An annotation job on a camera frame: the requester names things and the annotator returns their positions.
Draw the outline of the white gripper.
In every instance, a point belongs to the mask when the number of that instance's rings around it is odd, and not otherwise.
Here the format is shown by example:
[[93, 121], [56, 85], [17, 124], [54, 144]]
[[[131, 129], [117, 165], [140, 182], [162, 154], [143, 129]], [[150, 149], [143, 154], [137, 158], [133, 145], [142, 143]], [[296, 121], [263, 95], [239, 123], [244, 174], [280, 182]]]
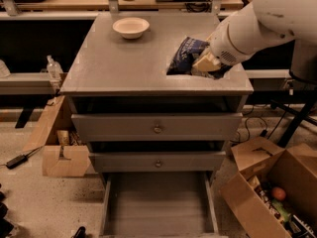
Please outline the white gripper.
[[204, 51], [194, 62], [199, 71], [216, 71], [221, 63], [235, 65], [256, 53], [258, 22], [223, 21], [211, 35], [210, 52]]

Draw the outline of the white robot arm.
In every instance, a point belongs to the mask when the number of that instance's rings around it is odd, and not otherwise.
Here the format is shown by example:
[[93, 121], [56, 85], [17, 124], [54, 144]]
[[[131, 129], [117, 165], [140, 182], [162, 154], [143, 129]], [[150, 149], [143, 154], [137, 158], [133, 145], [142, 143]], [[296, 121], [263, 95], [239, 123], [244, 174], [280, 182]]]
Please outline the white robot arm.
[[317, 42], [317, 0], [252, 0], [216, 27], [193, 67], [215, 71], [293, 40]]

